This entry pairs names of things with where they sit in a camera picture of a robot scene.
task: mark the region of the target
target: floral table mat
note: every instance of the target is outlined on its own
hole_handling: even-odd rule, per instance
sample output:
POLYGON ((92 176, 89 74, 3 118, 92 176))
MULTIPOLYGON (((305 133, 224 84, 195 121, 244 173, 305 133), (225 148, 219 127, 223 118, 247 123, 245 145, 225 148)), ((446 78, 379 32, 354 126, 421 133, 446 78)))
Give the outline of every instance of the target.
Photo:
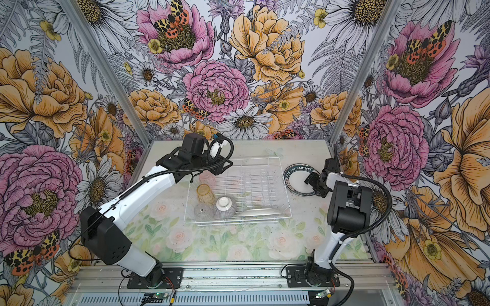
MULTIPOLYGON (((154 143, 140 175, 179 145, 178 141, 154 143)), ((234 145, 232 159, 277 156, 283 170, 297 163, 321 170, 329 156, 324 141, 234 141, 234 145)), ((303 260, 330 235, 325 199, 301 197, 289 191, 291 218, 239 225, 185 224, 188 181, 180 181, 149 203, 125 230, 136 246, 160 261, 303 260)), ((346 246, 340 256, 340 259, 367 258, 360 238, 346 246)))

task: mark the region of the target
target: wire basket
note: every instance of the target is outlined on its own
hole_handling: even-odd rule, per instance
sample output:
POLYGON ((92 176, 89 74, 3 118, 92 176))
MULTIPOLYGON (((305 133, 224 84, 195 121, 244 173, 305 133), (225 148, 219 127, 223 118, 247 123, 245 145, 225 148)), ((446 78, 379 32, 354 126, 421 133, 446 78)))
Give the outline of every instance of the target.
POLYGON ((198 216, 196 209, 203 207, 196 189, 201 184, 196 177, 189 183, 184 223, 198 225, 270 222, 291 217, 291 207, 284 184, 281 161, 278 157, 242 158, 232 160, 233 166, 216 176, 212 188, 215 198, 227 196, 237 204, 237 212, 229 219, 212 215, 198 216))

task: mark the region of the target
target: butterfly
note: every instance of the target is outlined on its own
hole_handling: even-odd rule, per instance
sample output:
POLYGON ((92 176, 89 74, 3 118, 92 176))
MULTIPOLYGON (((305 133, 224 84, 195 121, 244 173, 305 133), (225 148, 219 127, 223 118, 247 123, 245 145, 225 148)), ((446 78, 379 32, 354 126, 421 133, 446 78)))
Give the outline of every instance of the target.
POLYGON ((197 108, 196 105, 192 103, 192 101, 190 101, 188 98, 185 98, 182 109, 186 113, 191 113, 191 116, 196 119, 204 119, 210 115, 208 111, 200 110, 199 108, 197 108))
POLYGON ((368 136, 369 136, 369 128, 363 127, 359 131, 359 137, 361 141, 359 142, 359 154, 364 157, 369 157, 369 147, 368 147, 368 136))
POLYGON ((5 262, 10 265, 12 275, 22 276, 29 273, 34 265, 42 265, 44 260, 50 260, 58 252, 60 245, 60 232, 54 231, 33 250, 17 250, 5 256, 5 262))
POLYGON ((161 36, 175 38, 183 26, 189 24, 189 11, 184 9, 182 0, 172 0, 170 12, 167 19, 157 20, 153 26, 161 36))
POLYGON ((446 37, 451 30, 453 22, 448 20, 443 25, 437 28, 436 32, 431 37, 423 41, 418 39, 410 39, 407 41, 407 63, 415 64, 420 58, 436 57, 446 47, 446 37))

